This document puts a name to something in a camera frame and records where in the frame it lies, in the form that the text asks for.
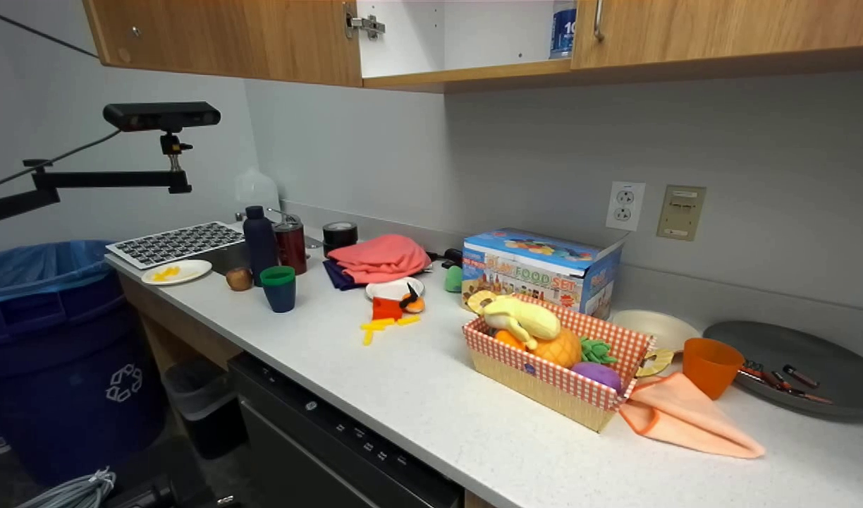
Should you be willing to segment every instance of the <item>electrical outlet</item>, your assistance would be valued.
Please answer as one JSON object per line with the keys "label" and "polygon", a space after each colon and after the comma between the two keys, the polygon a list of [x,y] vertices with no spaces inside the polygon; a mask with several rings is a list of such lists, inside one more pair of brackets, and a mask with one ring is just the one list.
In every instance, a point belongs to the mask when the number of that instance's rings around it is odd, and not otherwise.
{"label": "electrical outlet", "polygon": [[608,230],[639,232],[646,184],[616,182],[608,200]]}

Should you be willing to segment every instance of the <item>gray plate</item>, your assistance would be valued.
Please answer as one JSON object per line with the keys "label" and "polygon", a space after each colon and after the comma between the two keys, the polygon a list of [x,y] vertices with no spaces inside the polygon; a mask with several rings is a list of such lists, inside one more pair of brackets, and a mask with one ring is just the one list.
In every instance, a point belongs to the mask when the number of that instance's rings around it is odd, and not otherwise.
{"label": "gray plate", "polygon": [[763,321],[718,321],[706,330],[706,335],[734,345],[749,362],[758,362],[768,373],[781,373],[785,364],[795,364],[799,373],[818,383],[812,393],[830,405],[780,393],[740,375],[737,383],[743,389],[805,416],[826,421],[863,421],[863,358],[853,349]]}

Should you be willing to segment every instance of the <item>box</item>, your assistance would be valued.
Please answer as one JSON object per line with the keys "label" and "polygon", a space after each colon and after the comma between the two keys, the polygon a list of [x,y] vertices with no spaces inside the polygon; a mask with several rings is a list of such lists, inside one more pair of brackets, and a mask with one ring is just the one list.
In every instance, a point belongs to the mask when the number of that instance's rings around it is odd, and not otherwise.
{"label": "box", "polygon": [[464,239],[466,297],[485,287],[608,316],[617,269],[620,244],[591,249],[512,230]]}
{"label": "box", "polygon": [[[557,306],[545,309],[551,309],[560,316],[562,328],[574,330],[575,335],[608,342],[616,358],[612,366],[617,369],[630,393],[639,366],[648,355],[653,338],[646,333],[627,330],[575,310],[565,310]],[[624,405],[620,393],[599,381],[591,381],[567,366],[496,342],[482,318],[468,321],[464,328],[464,338],[474,366],[482,375],[534,399],[536,405],[593,433],[600,433],[616,416],[616,409]]]}

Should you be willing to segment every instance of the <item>upper cabinet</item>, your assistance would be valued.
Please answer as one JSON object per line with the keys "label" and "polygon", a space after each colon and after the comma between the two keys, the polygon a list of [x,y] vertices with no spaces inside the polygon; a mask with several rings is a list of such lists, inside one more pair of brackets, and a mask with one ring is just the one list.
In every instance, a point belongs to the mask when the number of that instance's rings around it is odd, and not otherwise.
{"label": "upper cabinet", "polygon": [[84,0],[100,60],[285,81],[361,84],[352,0]]}
{"label": "upper cabinet", "polygon": [[584,8],[578,69],[863,48],[863,0],[584,0]]}
{"label": "upper cabinet", "polygon": [[[575,48],[553,55],[575,7]],[[863,64],[863,0],[84,0],[104,64],[352,88]]]}

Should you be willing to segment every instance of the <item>cabinet door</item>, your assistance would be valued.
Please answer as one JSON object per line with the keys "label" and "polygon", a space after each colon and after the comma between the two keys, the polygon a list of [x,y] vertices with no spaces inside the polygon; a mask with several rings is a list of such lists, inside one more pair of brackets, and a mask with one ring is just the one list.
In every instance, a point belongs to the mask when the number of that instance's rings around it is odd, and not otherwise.
{"label": "cabinet door", "polygon": [[578,39],[575,69],[863,48],[863,0],[584,0]]}
{"label": "cabinet door", "polygon": [[104,64],[361,84],[352,0],[84,0]]}

